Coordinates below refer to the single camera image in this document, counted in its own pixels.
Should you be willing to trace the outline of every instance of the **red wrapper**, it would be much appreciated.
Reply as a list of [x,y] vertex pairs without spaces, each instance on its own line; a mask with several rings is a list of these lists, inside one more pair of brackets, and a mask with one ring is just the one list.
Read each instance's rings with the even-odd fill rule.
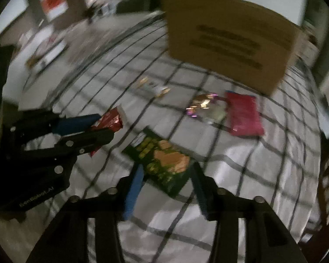
[[231,121],[231,135],[253,136],[265,133],[257,111],[256,98],[227,92],[228,116]]
[[[109,112],[106,112],[96,123],[91,127],[91,130],[98,130],[103,128],[109,128],[113,132],[119,131],[123,127],[120,113],[116,108],[113,108]],[[90,152],[90,156],[93,156],[101,147]]]

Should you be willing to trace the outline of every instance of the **bolt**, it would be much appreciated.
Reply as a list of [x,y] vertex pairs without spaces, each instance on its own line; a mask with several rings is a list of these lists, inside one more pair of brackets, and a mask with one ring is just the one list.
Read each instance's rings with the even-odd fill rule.
[[256,196],[253,198],[256,202],[262,204],[264,203],[266,200],[262,197],[262,196]]
[[54,171],[56,174],[61,174],[63,172],[63,167],[61,165],[57,165]]
[[109,195],[116,195],[117,193],[118,193],[118,190],[115,187],[107,189],[107,194],[109,194]]
[[78,196],[76,196],[76,195],[71,196],[71,197],[69,198],[69,201],[70,201],[71,203],[76,203],[76,202],[78,202],[79,200],[80,200],[80,197],[78,197]]
[[68,140],[68,141],[66,141],[66,145],[68,147],[72,147],[74,145],[74,142],[72,140]]
[[227,191],[224,188],[217,188],[218,195],[225,195]]

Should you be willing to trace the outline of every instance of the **brown cardboard box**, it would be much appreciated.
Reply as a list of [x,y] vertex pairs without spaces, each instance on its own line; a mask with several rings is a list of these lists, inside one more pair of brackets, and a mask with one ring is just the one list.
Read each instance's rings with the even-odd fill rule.
[[162,0],[169,54],[271,95],[295,59],[299,28],[243,0]]

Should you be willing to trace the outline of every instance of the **table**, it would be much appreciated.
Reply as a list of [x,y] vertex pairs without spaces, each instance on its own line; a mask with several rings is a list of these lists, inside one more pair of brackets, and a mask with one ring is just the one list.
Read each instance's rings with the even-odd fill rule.
[[[137,88],[144,76],[167,84],[171,91],[161,99],[149,97]],[[47,100],[54,111],[67,116],[103,114],[121,105],[126,119],[110,144],[92,158],[78,157],[71,186],[31,210],[28,220],[40,218],[47,226],[69,196],[94,197],[115,186],[132,167],[121,151],[148,125],[195,157],[219,187],[244,198],[263,196],[298,240],[316,198],[320,161],[318,112],[308,78],[289,68],[274,94],[262,96],[223,75],[170,58],[166,24],[160,17],[137,27],[92,64],[65,78]],[[226,90],[256,96],[264,136],[234,137],[228,120],[208,125],[186,116],[185,108],[195,95],[223,95]],[[31,148],[48,147],[56,140],[47,135]],[[94,223],[89,223],[89,259],[95,262]],[[175,198],[149,182],[139,194],[132,218],[118,229],[128,262],[201,263],[209,257],[215,225],[201,216],[190,181]],[[22,229],[17,226],[15,232],[35,230],[34,225]],[[239,229],[242,261],[242,222]],[[9,249],[7,242],[0,243]]]

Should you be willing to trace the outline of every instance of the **poster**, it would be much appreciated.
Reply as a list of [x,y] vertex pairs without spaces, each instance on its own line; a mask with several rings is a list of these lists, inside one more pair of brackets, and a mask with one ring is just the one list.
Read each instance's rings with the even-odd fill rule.
[[40,0],[43,11],[50,22],[68,9],[67,0]]

